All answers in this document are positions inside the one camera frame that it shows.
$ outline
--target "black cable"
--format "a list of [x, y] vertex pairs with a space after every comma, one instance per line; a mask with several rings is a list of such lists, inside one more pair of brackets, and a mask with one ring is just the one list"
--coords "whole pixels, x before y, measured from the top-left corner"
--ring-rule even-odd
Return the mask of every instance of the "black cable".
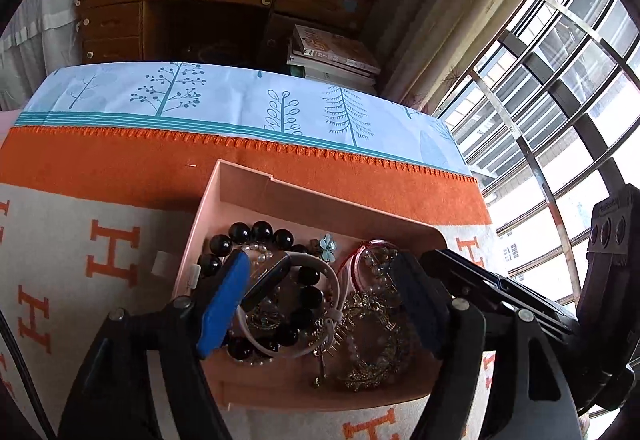
[[2, 338], [6, 343], [6, 347], [9, 349], [12, 359], [14, 359], [16, 368], [18, 368], [18, 373], [20, 374], [20, 378], [24, 384], [24, 389], [27, 392], [31, 405], [33, 406], [33, 411], [36, 413], [36, 418], [38, 419], [38, 422], [40, 422], [40, 426], [44, 431], [44, 435], [47, 437], [47, 440], [57, 440], [56, 433], [51, 427], [51, 423], [45, 413], [44, 407], [42, 407], [38, 391], [36, 391], [36, 387], [33, 385], [33, 380], [31, 380], [29, 368], [27, 368], [27, 364], [24, 362], [24, 357], [20, 352], [20, 347], [18, 347], [18, 343], [15, 341], [14, 334], [4, 318], [2, 310], [0, 310], [0, 335], [2, 335]]

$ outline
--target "stack of books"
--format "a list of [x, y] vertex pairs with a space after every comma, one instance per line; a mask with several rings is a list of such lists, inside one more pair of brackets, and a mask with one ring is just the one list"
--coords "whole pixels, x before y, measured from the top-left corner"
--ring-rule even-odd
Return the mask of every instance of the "stack of books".
[[296, 76], [376, 94], [380, 67], [360, 41], [296, 25], [287, 64]]

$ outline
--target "wooden desk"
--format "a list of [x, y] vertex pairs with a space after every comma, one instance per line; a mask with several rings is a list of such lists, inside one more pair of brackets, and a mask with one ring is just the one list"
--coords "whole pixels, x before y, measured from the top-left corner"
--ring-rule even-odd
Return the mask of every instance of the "wooden desk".
[[370, 0], [77, 0], [84, 63], [188, 60], [282, 71], [293, 25], [357, 36]]

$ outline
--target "window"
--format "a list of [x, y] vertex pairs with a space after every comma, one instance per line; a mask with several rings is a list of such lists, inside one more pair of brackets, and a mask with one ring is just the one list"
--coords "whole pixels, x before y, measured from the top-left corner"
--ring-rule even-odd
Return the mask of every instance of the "window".
[[[476, 80], [509, 116], [496, 112], [470, 76], [436, 115], [452, 128], [478, 179], [512, 279], [575, 313], [566, 254], [573, 252], [584, 284], [594, 204], [625, 182], [640, 187], [638, 80], [617, 65], [628, 59], [640, 73], [640, 36], [620, 0], [556, 1], [561, 6], [525, 0], [474, 65]], [[609, 43], [610, 54], [581, 28], [585, 24]], [[524, 141], [508, 131], [511, 123]], [[523, 150], [536, 161], [525, 161]], [[562, 222], [551, 216], [556, 206]], [[566, 241], [562, 246], [561, 233], [570, 248]]]

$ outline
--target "orange stripe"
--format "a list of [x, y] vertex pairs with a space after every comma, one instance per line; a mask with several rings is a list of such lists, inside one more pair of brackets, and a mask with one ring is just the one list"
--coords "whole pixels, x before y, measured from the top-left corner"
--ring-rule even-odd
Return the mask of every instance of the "orange stripe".
[[353, 153], [180, 131], [14, 127], [0, 149], [0, 182], [195, 212], [218, 159], [432, 225], [490, 223], [471, 177]]

